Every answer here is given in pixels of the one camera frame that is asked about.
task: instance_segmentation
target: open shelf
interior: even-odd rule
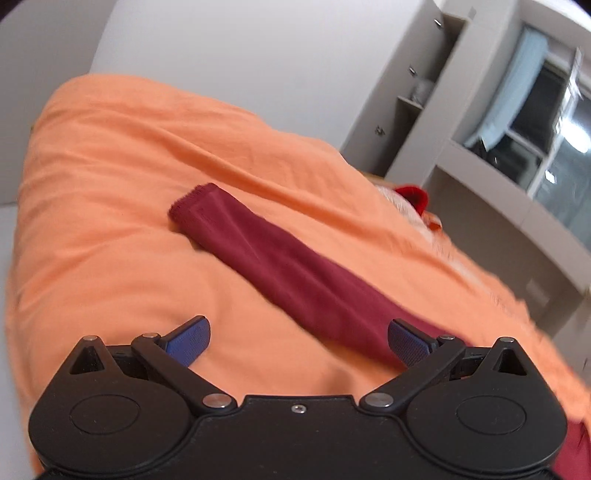
[[[456,17],[441,13],[441,30],[443,32],[444,41],[439,45],[439,51],[436,55],[435,61],[431,65],[430,70],[424,75],[425,78],[437,83],[449,57],[452,55],[460,35],[468,25],[469,20],[466,18]]]
[[[437,166],[509,220],[563,272],[579,292],[591,285],[591,253],[540,203],[497,169],[450,141]]]
[[[398,101],[401,102],[404,108],[407,108],[409,113],[415,116],[419,116],[419,114],[423,111],[423,106],[420,103],[413,102],[405,97],[398,97]]]

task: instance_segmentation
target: light blue curtain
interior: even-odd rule
[[[521,110],[548,54],[548,38],[525,27],[511,63],[482,123],[464,146],[472,148],[482,139],[487,151],[494,148]]]

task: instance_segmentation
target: orange bedsheet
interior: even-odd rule
[[[524,306],[444,237],[428,241],[334,148],[216,100],[105,75],[53,95],[25,161],[7,294],[25,416],[81,336],[129,343],[197,314],[212,342],[192,368],[239,401],[359,397],[398,373],[312,337],[180,235],[169,206],[207,182],[442,329],[474,345],[516,337],[569,419],[591,427],[589,391]]]

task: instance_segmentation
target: shelf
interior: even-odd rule
[[[399,96],[398,101],[401,102],[401,104],[409,111],[409,113],[415,116],[419,116],[419,114],[423,111],[424,107],[420,103],[413,102],[408,98]]]
[[[528,237],[581,293],[591,284],[591,253],[543,205],[497,169],[450,141],[437,166],[464,184]]]

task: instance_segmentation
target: maroon towel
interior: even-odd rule
[[[213,183],[195,188],[175,202],[168,214],[185,235],[320,339],[393,362],[387,341],[392,319],[405,320],[434,338],[444,333],[254,214]],[[591,479],[590,451],[585,426],[570,422],[554,465],[556,473],[565,480]]]

